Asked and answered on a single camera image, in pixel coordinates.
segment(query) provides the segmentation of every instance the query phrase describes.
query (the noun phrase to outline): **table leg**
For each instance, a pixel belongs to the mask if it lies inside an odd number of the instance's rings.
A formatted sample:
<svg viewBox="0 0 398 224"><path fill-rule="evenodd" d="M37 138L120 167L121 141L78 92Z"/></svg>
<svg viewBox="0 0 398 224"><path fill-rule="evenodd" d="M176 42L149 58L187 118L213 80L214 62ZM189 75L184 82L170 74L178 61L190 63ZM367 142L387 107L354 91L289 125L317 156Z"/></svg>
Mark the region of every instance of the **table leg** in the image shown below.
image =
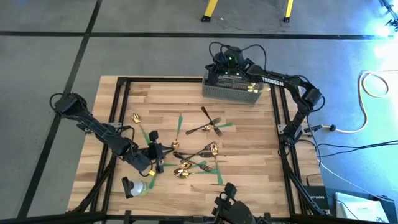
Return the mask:
<svg viewBox="0 0 398 224"><path fill-rule="evenodd" d="M218 2L218 0L209 0L205 14L201 18L202 22L210 22L211 15L213 14L214 9L216 8L217 2Z"/></svg>
<svg viewBox="0 0 398 224"><path fill-rule="evenodd" d="M286 14L284 18L284 22L290 22L290 14L292 13L293 8L293 0L287 0Z"/></svg>

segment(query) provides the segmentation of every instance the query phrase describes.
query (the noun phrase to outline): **white cable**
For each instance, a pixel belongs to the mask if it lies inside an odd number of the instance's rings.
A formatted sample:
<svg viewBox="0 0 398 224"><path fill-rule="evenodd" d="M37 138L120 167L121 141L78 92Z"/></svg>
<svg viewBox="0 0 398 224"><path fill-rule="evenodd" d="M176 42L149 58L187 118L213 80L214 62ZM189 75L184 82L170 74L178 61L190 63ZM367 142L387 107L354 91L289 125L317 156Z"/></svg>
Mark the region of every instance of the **white cable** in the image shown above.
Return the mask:
<svg viewBox="0 0 398 224"><path fill-rule="evenodd" d="M359 104L361 106L361 110L362 113L364 115L364 123L363 125L354 131L345 131L345 130L341 130L341 129L335 129L335 131L338 131L340 133L357 133L359 131L361 131L362 129L365 128L365 126L368 124L368 114L366 113L365 107L363 105L363 99L362 99L362 90L363 89L369 96L375 97L375 98L383 98L385 96L387 96L388 92L389 92L389 85L386 82L386 80L381 76L380 73L384 73L384 72L398 72L398 70L384 70L384 71L378 71L378 72L373 72L373 71L364 71L358 78L358 97L359 97ZM368 91L368 89L366 88L366 79L370 76L375 76L378 77L381 81L384 82L384 84L386 85L386 93L383 95L375 95L373 93L370 93ZM330 128L330 126L327 125L322 125L323 128Z"/></svg>
<svg viewBox="0 0 398 224"><path fill-rule="evenodd" d="M381 199L381 200L384 200L384 201L387 201L387 202L391 202L391 200L388 200L388 199L386 199L386 198L382 198L382 197L380 197L380 196L377 196L377 195L375 195L375 194L372 194L371 192L368 192L367 190L363 189L362 187L360 187L360 186L358 186L358 185L356 185L356 184L354 184L354 183L352 183L352 182L350 182L350 181L348 181L348 180L346 180L346 179L340 177L339 175L337 175L337 174L335 174L333 171L331 171L329 168L327 168L325 165L323 165L323 163L321 163L321 166L322 166L323 168L325 168L327 171L329 171L329 173L331 173L331 174L335 175L336 177L340 178L341 180L343 180L343 181L345 181L345 182L351 184L352 186L354 186L354 187L356 187L356 188L358 188L358 189L363 190L364 192L368 193L369 195L372 195L372 196L374 196L374 197L376 197L376 198L378 198L378 199Z"/></svg>

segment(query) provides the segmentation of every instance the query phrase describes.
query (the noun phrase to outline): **silver fork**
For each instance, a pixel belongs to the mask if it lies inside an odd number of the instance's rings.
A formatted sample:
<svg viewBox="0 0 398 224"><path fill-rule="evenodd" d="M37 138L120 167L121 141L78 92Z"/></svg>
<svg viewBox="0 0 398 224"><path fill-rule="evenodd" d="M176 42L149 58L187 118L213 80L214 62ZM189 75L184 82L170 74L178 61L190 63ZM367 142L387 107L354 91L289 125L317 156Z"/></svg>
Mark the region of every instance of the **silver fork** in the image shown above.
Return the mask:
<svg viewBox="0 0 398 224"><path fill-rule="evenodd" d="M209 114L207 113L206 108L205 108L204 106L202 106L200 109L204 112L204 114L205 114L205 115L207 116L207 118L210 120L211 125L213 125L213 127L214 127L214 132L215 132L219 137L221 137L221 136L223 135L223 133L222 133L222 132L220 131L220 129L218 129L218 127L215 126L215 124L212 122L212 120L211 120Z"/></svg>

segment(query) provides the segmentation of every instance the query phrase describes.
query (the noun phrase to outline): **gold spoon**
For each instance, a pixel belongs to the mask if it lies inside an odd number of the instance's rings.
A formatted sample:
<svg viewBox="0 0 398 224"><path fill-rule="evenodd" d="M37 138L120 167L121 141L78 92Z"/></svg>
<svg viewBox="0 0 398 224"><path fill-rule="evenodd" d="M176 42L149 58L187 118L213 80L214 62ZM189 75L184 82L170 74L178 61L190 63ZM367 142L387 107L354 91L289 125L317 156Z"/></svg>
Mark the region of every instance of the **gold spoon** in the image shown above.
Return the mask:
<svg viewBox="0 0 398 224"><path fill-rule="evenodd" d="M189 169L192 167L192 163L190 162L184 162L183 164L180 165L183 169Z"/></svg>
<svg viewBox="0 0 398 224"><path fill-rule="evenodd" d="M149 144L149 143L150 143L150 139L149 139L149 136L145 133L144 128L141 126L141 118L140 118L140 116L139 116L138 114L136 114L136 113L133 113L133 114L131 115L131 118L132 118L132 121L133 121L134 123L136 123L136 124L139 125L139 127L141 128L141 132L142 132L142 134L143 134L144 137L145 137L145 142L146 142L147 144Z"/></svg>
<svg viewBox="0 0 398 224"><path fill-rule="evenodd" d="M210 152L214 157L214 161L216 162L216 171L217 171L217 182L218 185L223 185L223 178L221 177L220 174L220 169L218 168L218 161L217 161L217 155L218 155L218 146L216 143L212 143L210 146Z"/></svg>
<svg viewBox="0 0 398 224"><path fill-rule="evenodd" d="M180 134L181 124L182 124L182 114L178 117L178 128L177 128L177 135L175 137L175 141L172 143L172 148L177 150L180 147L180 142L178 141L178 135Z"/></svg>
<svg viewBox="0 0 398 224"><path fill-rule="evenodd" d="M192 175L192 174L212 174L212 173L214 173L213 171L215 171L215 170L212 170L212 171L209 171L209 172L203 171L203 172L192 172L192 173L190 173L190 172L188 172L187 170L185 170L183 168L178 168L178 169L176 169L174 171L174 175L176 177L178 177L178 178L186 179L186 178L189 177L189 175Z"/></svg>
<svg viewBox="0 0 398 224"><path fill-rule="evenodd" d="M210 125L206 125L201 130L202 131L211 131L211 126Z"/></svg>

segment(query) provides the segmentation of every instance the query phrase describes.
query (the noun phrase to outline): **floor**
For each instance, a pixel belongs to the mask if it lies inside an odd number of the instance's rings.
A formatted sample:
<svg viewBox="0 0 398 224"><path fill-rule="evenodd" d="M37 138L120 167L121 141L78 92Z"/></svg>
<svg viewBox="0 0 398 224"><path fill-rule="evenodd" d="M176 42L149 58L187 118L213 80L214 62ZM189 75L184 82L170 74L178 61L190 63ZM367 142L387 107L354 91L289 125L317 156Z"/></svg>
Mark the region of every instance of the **floor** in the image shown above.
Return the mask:
<svg viewBox="0 0 398 224"><path fill-rule="evenodd" d="M200 22L206 3L102 0L93 32L308 34L308 38L90 37L72 91L84 96L92 107L102 75L202 75L204 66L211 63L210 42L240 47L261 44L267 50L268 70L305 75L325 95L325 107L310 115L312 125L356 129L363 123L358 103L359 73L396 69L393 53L398 44L393 40L311 38L378 35L389 20L378 0L297 1L290 24L281 22L286 4L283 0L220 1L209 24ZM0 31L85 32L95 4L95 0L2 0ZM0 35L0 219L16 217L19 211L53 120L49 96L62 92L73 75L71 69L82 39ZM255 49L245 56L257 63L263 61L261 52ZM388 97L364 95L369 124L363 131L319 131L318 143L361 146L397 139L396 77L386 77L391 91ZM369 89L382 92L384 87L372 79ZM74 122L61 121L29 216L65 211L83 138ZM322 154L338 150L321 148ZM396 148L388 146L324 158L323 163L350 182L398 201L397 156ZM325 169L322 176L327 187L361 192Z"/></svg>

